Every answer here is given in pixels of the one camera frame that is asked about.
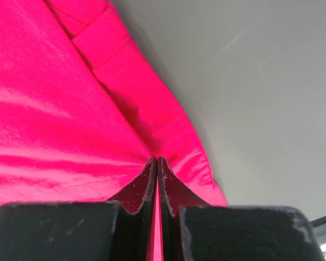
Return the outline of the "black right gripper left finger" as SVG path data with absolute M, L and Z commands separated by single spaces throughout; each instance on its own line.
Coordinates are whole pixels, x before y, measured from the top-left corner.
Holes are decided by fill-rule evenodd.
M 0 206 L 0 260 L 145 260 L 156 165 L 104 202 Z

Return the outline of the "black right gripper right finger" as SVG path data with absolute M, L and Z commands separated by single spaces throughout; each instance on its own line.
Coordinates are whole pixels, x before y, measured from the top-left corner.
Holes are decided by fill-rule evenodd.
M 215 207 L 158 160 L 164 260 L 321 260 L 306 217 L 281 206 Z

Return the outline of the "pink t-shirt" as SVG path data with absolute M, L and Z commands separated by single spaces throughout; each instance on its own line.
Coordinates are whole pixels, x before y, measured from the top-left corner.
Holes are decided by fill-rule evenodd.
M 164 260 L 161 157 L 226 205 L 195 128 L 112 3 L 0 1 L 0 206 L 104 202 L 155 158 L 145 260 Z

